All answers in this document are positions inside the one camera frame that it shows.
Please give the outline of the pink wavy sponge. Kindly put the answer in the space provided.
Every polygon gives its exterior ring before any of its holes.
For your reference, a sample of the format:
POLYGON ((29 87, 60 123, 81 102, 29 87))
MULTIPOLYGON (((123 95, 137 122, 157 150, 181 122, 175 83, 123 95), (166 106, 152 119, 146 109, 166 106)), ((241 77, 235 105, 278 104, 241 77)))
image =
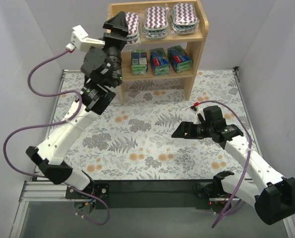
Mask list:
POLYGON ((172 7, 166 6, 169 19, 169 33, 172 35, 190 35, 198 29, 199 19, 195 7, 189 2, 178 2, 172 7))
POLYGON ((148 40, 161 39, 168 34, 168 16, 167 10, 163 6, 151 6, 146 8, 142 33, 148 40))
POLYGON ((126 12, 125 20, 128 26, 127 44, 138 44, 140 43, 139 36, 139 23, 140 16, 135 12, 126 12))

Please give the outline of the green blue sponge pack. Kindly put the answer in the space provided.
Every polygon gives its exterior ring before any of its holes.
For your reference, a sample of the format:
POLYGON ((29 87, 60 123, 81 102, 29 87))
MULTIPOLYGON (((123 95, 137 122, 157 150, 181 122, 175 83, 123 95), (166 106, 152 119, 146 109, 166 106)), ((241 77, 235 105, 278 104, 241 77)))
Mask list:
POLYGON ((154 76, 168 75, 170 63, 163 48, 150 50, 150 63, 154 76))
POLYGON ((132 75, 145 75, 148 70, 147 52, 145 50, 131 51, 132 75))
POLYGON ((168 48, 167 53, 168 60, 176 73, 191 70, 192 60, 180 45, 168 48))

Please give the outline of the pink wavy sponge top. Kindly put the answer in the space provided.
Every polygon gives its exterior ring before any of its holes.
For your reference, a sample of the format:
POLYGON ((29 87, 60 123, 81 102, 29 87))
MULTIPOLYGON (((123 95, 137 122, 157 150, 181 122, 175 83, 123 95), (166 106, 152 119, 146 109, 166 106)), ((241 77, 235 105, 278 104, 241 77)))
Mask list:
POLYGON ((127 44, 138 44, 140 43, 139 36, 139 23, 140 16, 135 12, 126 12, 125 20, 128 26, 127 44))

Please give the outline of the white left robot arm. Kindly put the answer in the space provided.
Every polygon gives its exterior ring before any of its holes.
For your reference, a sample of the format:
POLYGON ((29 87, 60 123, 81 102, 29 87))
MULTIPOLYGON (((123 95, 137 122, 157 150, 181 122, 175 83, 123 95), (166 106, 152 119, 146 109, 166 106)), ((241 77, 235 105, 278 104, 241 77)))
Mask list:
POLYGON ((77 99, 57 123, 57 128, 38 146, 26 150, 28 157, 54 184, 65 183, 84 193, 93 193, 95 183, 85 172, 68 165, 64 158, 83 131, 100 116, 115 97, 110 90, 122 84, 121 52, 126 45, 128 25, 120 11, 103 24, 108 32, 96 40, 82 26, 73 27, 67 52, 78 49, 86 55, 81 66, 84 85, 77 99))

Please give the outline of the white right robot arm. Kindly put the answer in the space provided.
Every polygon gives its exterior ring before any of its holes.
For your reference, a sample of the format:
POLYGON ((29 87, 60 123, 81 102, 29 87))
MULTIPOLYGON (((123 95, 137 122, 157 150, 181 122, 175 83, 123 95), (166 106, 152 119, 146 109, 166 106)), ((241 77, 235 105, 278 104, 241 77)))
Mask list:
POLYGON ((236 190, 239 177, 230 171, 220 172, 213 178, 212 188, 217 194, 234 193, 254 207, 259 218, 268 225, 295 214, 295 178, 284 177, 250 149, 249 142, 236 125, 183 121, 172 137, 211 138, 233 156, 254 181, 254 184, 243 181, 236 190))

